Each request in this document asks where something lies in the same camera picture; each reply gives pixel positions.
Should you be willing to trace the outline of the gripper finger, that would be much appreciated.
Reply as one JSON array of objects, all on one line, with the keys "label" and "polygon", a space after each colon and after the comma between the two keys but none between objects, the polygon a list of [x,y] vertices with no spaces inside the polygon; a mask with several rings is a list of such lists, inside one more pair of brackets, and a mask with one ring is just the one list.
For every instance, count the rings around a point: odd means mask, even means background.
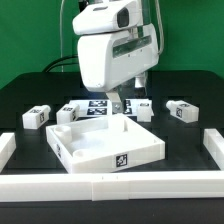
[{"label": "gripper finger", "polygon": [[145,73],[141,73],[135,77],[136,88],[145,88],[146,82],[147,82],[147,75]]},{"label": "gripper finger", "polygon": [[108,99],[112,104],[112,112],[113,113],[121,113],[122,112],[122,103],[120,96],[117,90],[111,90],[107,93]]}]

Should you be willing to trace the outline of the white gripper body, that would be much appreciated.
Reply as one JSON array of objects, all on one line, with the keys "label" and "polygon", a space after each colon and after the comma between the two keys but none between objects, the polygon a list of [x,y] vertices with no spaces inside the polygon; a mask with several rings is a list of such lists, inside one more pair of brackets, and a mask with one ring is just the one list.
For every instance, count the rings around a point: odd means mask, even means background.
[{"label": "white gripper body", "polygon": [[132,39],[128,30],[82,36],[78,59],[84,86],[91,92],[108,92],[158,63],[156,31],[143,27],[143,36]]}]

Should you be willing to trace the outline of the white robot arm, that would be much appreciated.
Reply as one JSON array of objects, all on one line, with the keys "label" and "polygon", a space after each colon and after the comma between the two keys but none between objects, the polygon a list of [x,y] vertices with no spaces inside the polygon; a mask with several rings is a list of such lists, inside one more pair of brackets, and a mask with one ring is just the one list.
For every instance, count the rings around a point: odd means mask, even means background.
[{"label": "white robot arm", "polygon": [[144,23],[143,9],[141,0],[102,0],[73,20],[83,84],[104,92],[115,113],[125,110],[120,86],[135,79],[143,87],[145,72],[159,60],[156,31]]}]

